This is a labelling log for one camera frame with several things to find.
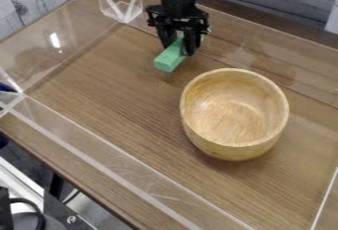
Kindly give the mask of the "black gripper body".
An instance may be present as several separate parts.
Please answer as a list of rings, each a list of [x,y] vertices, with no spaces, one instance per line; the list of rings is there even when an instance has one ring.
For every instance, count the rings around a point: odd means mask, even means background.
[[[148,26],[168,26],[175,31],[192,27],[200,34],[208,32],[208,14],[201,11],[195,0],[160,0],[160,4],[147,6]]]

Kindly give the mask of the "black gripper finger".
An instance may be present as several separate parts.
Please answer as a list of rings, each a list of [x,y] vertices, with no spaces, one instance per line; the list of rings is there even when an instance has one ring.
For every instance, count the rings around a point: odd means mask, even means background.
[[[176,31],[168,26],[157,26],[157,35],[163,44],[163,47],[168,47],[176,39]]]
[[[192,56],[200,47],[201,35],[200,31],[192,27],[183,29],[183,50],[187,56]]]

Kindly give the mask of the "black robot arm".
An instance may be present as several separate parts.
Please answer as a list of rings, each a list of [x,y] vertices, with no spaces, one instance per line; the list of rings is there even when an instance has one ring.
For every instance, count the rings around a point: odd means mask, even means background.
[[[148,26],[156,29],[163,47],[172,44],[176,32],[181,32],[181,52],[192,56],[200,47],[201,36],[209,32],[209,15],[196,7],[196,0],[160,1],[159,5],[147,6]]]

